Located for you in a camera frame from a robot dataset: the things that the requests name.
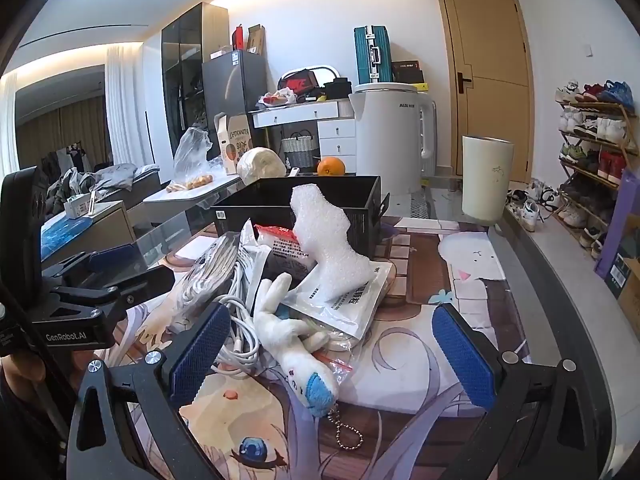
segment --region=white tumbler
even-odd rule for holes
[[[462,212],[482,222],[502,217],[513,163],[512,142],[462,137]]]

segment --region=white dresser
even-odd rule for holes
[[[256,128],[317,121],[320,156],[336,156],[344,162],[347,173],[356,172],[356,125],[348,99],[270,108],[250,114]]]

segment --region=blue plush ear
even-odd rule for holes
[[[306,384],[305,397],[309,402],[309,411],[313,416],[325,416],[335,404],[335,397],[316,372]]]

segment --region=white curtain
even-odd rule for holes
[[[20,169],[15,146],[15,90],[16,72],[0,78],[0,180]]]
[[[154,162],[140,99],[141,56],[140,44],[117,44],[107,49],[104,91],[114,164],[130,162],[140,167]]]

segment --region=drawer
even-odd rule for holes
[[[332,119],[338,117],[337,102],[321,102],[295,105],[289,108],[266,110],[254,114],[256,128],[266,128],[276,124],[299,123],[302,121],[317,121],[318,119]]]
[[[338,121],[318,121],[318,137],[336,139],[337,137],[355,137],[356,121],[340,119]]]
[[[341,155],[338,158],[344,162],[344,169],[347,173],[356,172],[356,156],[355,155]]]
[[[320,139],[320,155],[340,156],[356,154],[356,138]]]

